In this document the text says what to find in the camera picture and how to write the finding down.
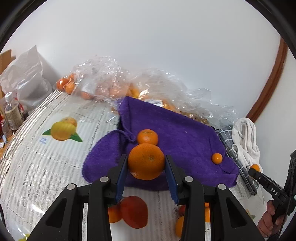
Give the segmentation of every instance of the black tool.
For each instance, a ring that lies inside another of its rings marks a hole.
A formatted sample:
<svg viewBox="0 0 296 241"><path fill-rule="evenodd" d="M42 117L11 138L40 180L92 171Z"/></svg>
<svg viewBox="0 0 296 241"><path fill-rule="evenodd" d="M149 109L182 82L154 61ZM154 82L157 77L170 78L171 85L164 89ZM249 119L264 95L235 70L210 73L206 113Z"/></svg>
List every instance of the black tool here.
<svg viewBox="0 0 296 241"><path fill-rule="evenodd" d="M272 222L275 223L281 215L290 215L296 207L296 150L291 154L288 176L284 188L277 184L274 180L256 171L253 168L249 169L249 175L256 179L262 187L267 190L273 197L273 205L276 209L272 216ZM269 240L276 240L279 234L271 236Z"/></svg>
<svg viewBox="0 0 296 241"><path fill-rule="evenodd" d="M108 204L122 199L127 172L127 156L122 155L107 176L82 187L69 184L43 215L28 241L81 241L83 207L87 202L88 240L112 241ZM181 241L205 240L205 202L210 203L211 241L264 240L224 184L202 185L176 167L170 156L165 157L165 174L172 199L177 205L186 205Z"/></svg>

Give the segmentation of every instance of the human hand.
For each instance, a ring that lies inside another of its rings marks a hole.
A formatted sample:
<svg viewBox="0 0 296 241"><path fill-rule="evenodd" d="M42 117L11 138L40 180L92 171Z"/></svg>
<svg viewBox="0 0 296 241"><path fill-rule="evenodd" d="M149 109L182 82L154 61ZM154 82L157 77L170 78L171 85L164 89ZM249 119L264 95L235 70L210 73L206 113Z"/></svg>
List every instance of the human hand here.
<svg viewBox="0 0 296 241"><path fill-rule="evenodd" d="M272 234L278 233L281 228L281 224L284 221L284 215L281 215L278 217L275 224L272 223L271 217L275 214L275 208L272 200L267 202L266 207L267 211L263 214L257 225L263 238L267 238Z"/></svg>

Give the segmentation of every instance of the label sticker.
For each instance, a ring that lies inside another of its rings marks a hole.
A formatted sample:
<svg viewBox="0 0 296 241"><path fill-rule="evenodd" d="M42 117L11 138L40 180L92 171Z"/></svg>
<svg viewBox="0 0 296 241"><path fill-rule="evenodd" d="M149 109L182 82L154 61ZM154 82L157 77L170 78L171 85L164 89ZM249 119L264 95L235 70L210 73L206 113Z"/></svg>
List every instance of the label sticker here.
<svg viewBox="0 0 296 241"><path fill-rule="evenodd" d="M159 106L159 107L163 107L163 101L162 100L145 100L145 102Z"/></svg>
<svg viewBox="0 0 296 241"><path fill-rule="evenodd" d="M41 137L39 142L41 142L42 144L46 144L47 138L45 137Z"/></svg>

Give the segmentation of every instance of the white wall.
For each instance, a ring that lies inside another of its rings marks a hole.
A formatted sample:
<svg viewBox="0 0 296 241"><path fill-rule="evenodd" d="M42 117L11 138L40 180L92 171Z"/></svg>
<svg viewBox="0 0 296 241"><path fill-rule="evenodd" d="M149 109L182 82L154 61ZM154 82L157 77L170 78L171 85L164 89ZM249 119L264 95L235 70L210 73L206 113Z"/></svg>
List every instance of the white wall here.
<svg viewBox="0 0 296 241"><path fill-rule="evenodd" d="M48 0L4 50L37 45L52 81L98 56L123 67L164 69L217 104L248 113L274 64L279 34L244 0Z"/></svg>
<svg viewBox="0 0 296 241"><path fill-rule="evenodd" d="M285 185L290 154L296 149L296 59L288 51L278 86L256 121L257 145L264 174L281 186ZM263 192L267 200L272 199Z"/></svg>

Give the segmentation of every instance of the gray checkered towel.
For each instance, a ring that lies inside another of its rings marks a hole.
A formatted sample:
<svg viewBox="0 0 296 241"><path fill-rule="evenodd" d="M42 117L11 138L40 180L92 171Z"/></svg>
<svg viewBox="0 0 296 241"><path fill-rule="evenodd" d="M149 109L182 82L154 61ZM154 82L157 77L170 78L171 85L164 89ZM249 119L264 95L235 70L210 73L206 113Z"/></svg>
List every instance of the gray checkered towel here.
<svg viewBox="0 0 296 241"><path fill-rule="evenodd" d="M222 143L226 148L227 155L231 157L234 160L234 162L238 165L239 174L242 176L250 193L255 196L257 194L259 183L255 179L250 177L246 168L242 165L241 161L237 158L237 153L232 148L233 141L231 138L231 132L232 132L232 126L225 126L221 129L216 130L216 133L218 134L220 140L222 141Z"/></svg>

